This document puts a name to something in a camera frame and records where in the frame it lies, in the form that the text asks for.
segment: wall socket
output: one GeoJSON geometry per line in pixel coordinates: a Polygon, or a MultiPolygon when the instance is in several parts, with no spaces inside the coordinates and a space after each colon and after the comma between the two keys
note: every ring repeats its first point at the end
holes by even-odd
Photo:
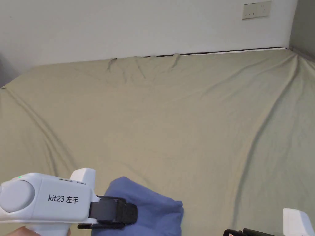
{"type": "Polygon", "coordinates": [[[271,1],[245,4],[243,8],[243,20],[269,16],[271,1]]]}

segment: controller handle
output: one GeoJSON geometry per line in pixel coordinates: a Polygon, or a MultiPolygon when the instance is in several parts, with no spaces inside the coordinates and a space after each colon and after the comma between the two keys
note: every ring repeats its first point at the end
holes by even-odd
{"type": "Polygon", "coordinates": [[[69,223],[33,223],[27,224],[26,228],[40,236],[67,236],[70,225],[69,223]]]}

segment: white plastic device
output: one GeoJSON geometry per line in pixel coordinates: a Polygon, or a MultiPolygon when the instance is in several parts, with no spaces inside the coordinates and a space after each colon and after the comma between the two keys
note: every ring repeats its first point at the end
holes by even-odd
{"type": "Polygon", "coordinates": [[[308,215],[289,208],[283,209],[283,234],[285,236],[315,236],[308,215]]]}
{"type": "Polygon", "coordinates": [[[29,173],[0,186],[0,223],[25,223],[41,236],[66,236],[72,223],[97,224],[89,218],[95,170],[83,168],[63,179],[29,173]]]}

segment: blue pillow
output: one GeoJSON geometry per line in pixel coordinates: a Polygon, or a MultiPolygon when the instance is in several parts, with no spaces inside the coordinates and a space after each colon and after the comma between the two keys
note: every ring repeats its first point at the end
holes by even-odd
{"type": "Polygon", "coordinates": [[[125,198],[138,207],[138,220],[124,229],[93,229],[92,236],[181,236],[183,203],[162,196],[126,177],[112,181],[105,196],[125,198]]]}

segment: fitted sheet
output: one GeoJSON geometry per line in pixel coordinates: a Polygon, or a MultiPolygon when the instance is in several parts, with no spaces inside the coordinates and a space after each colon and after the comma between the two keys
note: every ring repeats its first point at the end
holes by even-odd
{"type": "Polygon", "coordinates": [[[183,235],[315,221],[315,64],[290,50],[39,66],[0,99],[0,182],[90,167],[100,195],[126,176],[183,201],[183,235]]]}

